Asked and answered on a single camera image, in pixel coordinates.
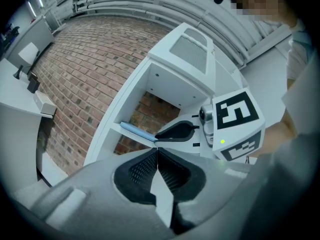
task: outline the blue object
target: blue object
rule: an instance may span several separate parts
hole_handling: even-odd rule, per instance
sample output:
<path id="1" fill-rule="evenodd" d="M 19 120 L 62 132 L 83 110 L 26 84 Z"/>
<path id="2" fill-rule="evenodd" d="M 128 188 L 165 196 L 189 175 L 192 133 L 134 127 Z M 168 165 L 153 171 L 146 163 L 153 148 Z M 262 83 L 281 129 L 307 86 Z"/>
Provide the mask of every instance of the blue object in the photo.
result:
<path id="1" fill-rule="evenodd" d="M 127 123 L 127 122 L 121 122 L 120 123 L 120 126 L 123 128 L 123 129 L 126 129 L 142 138 L 145 138 L 151 142 L 155 142 L 157 140 L 157 138 L 155 138 L 154 135 L 152 135 L 151 133 L 149 132 L 146 132 L 145 130 L 142 130 L 138 127 L 135 127 L 134 125 L 130 124 L 130 123 Z"/>

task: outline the gray surface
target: gray surface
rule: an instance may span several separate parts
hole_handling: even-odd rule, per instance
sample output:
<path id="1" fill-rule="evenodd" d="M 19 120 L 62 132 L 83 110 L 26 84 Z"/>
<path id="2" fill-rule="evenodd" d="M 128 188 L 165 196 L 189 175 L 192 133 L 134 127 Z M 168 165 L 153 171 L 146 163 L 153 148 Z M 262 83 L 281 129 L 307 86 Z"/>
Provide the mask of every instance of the gray surface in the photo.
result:
<path id="1" fill-rule="evenodd" d="M 166 150 L 200 167 L 205 173 L 205 186 L 196 198 L 178 204 L 183 219 L 195 225 L 206 221 L 228 203 L 235 190 L 244 180 L 238 176 L 227 174 L 225 171 L 231 169 L 235 172 L 247 174 L 252 167 L 250 164 L 225 162 L 179 152 L 170 148 L 166 148 Z"/>
<path id="2" fill-rule="evenodd" d="M 301 198 L 319 165 L 319 135 L 299 135 L 255 165 L 205 159 L 169 150 L 199 167 L 206 185 L 193 201 L 178 204 L 181 216 L 196 227 L 176 236 L 157 218 L 155 208 L 132 204 L 115 190 L 111 175 L 120 164 L 146 150 L 93 163 L 53 188 L 32 209 L 45 219 L 72 188 L 88 200 L 72 215 L 64 232 L 89 239 L 261 239 Z M 226 170 L 249 172 L 245 179 Z"/>
<path id="3" fill-rule="evenodd" d="M 62 232 L 95 240 L 172 238 L 174 234 L 159 218 L 155 206 L 130 202 L 114 185 L 116 168 L 148 150 L 110 156 L 85 166 L 52 188 L 31 211 L 45 221 L 73 189 L 79 189 L 86 193 L 86 200 L 66 221 Z"/>
<path id="4" fill-rule="evenodd" d="M 53 42 L 54 39 L 55 38 L 51 34 L 45 20 L 42 17 L 39 17 L 27 29 L 25 29 L 16 37 L 14 42 L 4 54 L 4 58 L 6 58 L 17 68 L 19 68 L 21 65 L 23 65 L 23 67 L 28 67 L 28 71 L 30 69 L 30 65 L 19 56 L 21 50 L 29 43 L 33 43 L 40 51 L 39 54 L 41 54 L 41 52 L 51 42 Z"/>
<path id="5" fill-rule="evenodd" d="M 195 42 L 181 36 L 170 52 L 188 62 L 202 73 L 206 73 L 207 51 Z"/>

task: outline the white wall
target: white wall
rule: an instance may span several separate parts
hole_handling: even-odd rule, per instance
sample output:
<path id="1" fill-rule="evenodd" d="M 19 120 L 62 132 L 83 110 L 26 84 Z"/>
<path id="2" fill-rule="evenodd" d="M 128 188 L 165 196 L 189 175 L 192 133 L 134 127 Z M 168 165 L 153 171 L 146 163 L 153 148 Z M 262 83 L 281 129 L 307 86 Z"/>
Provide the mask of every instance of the white wall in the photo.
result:
<path id="1" fill-rule="evenodd" d="M 9 23 L 12 23 L 15 27 L 20 27 L 18 31 L 19 33 L 22 33 L 24 29 L 31 24 L 31 21 L 33 19 L 34 17 L 29 11 L 27 4 L 24 3 L 11 16 L 11 18 L 9 19 Z"/>
<path id="2" fill-rule="evenodd" d="M 281 120 L 287 91 L 287 59 L 274 47 L 250 62 L 241 73 L 265 117 L 266 127 Z"/>

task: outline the person's arm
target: person's arm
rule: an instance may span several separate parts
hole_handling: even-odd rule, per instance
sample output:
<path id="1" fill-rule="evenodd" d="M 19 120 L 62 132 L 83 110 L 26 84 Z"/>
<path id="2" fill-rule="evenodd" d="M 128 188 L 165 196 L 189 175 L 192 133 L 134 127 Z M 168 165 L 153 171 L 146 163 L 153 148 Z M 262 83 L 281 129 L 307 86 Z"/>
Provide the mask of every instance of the person's arm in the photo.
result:
<path id="1" fill-rule="evenodd" d="M 294 82 L 294 80 L 288 79 L 287 89 L 289 89 Z M 272 153 L 276 151 L 282 143 L 292 140 L 296 135 L 295 125 L 286 110 L 280 122 L 265 129 L 262 148 L 249 156 L 257 158 L 262 154 Z"/>
<path id="2" fill-rule="evenodd" d="M 291 40 L 291 49 L 287 60 L 287 90 L 294 84 L 308 63 L 306 48 L 299 42 Z M 250 157 L 257 158 L 262 154 L 273 153 L 278 147 L 288 140 L 297 136 L 293 120 L 287 110 L 280 122 L 277 122 L 265 129 L 264 140 L 261 149 L 250 154 Z"/>

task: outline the white sleeve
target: white sleeve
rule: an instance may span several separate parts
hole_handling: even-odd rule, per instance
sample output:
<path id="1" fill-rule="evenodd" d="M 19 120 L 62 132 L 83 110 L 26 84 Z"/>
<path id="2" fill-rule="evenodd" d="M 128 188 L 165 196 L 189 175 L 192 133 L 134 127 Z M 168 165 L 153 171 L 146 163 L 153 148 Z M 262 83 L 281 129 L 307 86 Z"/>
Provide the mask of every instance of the white sleeve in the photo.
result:
<path id="1" fill-rule="evenodd" d="M 296 41 L 290 40 L 289 44 L 291 49 L 286 63 L 286 78 L 297 80 L 308 64 L 307 50 Z"/>
<path id="2" fill-rule="evenodd" d="M 320 62 L 314 52 L 305 70 L 282 97 L 298 134 L 320 131 Z"/>

